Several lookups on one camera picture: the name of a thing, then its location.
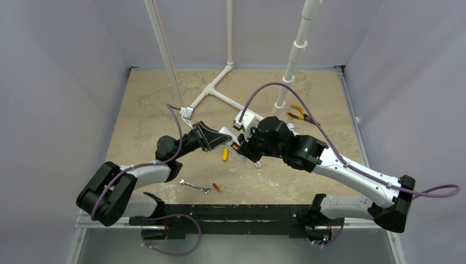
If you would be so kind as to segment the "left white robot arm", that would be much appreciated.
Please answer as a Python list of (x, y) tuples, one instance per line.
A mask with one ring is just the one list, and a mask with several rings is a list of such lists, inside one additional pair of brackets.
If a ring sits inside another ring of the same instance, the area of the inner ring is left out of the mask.
[(104, 162), (76, 198), (76, 205), (88, 213), (92, 221), (108, 227), (122, 217), (140, 217), (151, 225), (164, 217), (164, 202), (155, 195), (134, 194), (136, 189), (155, 183), (167, 183), (177, 177), (182, 163), (177, 159), (195, 150), (205, 152), (220, 146), (237, 150), (237, 137), (228, 129), (215, 131), (203, 122), (197, 122), (179, 139), (166, 135), (157, 141), (153, 161), (119, 166)]

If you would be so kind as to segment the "white remote control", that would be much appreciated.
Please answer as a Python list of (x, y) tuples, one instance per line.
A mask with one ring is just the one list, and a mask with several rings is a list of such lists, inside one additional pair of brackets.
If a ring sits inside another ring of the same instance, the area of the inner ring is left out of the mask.
[(238, 158), (240, 161), (244, 162), (246, 161), (246, 157), (238, 152), (240, 148), (240, 143), (238, 141), (238, 138), (235, 134), (233, 134), (228, 128), (222, 127), (219, 132), (221, 134), (225, 134), (230, 137), (230, 140), (227, 141), (226, 143), (222, 144), (223, 147), (226, 147), (231, 154), (233, 154), (236, 158)]

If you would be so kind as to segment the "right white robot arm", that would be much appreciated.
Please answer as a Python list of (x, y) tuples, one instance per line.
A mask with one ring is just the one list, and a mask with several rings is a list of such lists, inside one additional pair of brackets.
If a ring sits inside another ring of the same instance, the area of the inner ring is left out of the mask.
[(405, 231), (414, 178), (384, 175), (351, 159), (343, 162), (325, 142), (310, 135), (295, 135), (275, 116), (261, 121), (237, 117), (234, 128), (243, 132), (238, 137), (238, 153), (252, 162), (262, 157), (279, 158), (293, 169), (328, 177), (360, 193), (355, 197), (316, 196), (308, 210), (312, 222), (360, 218), (394, 233)]

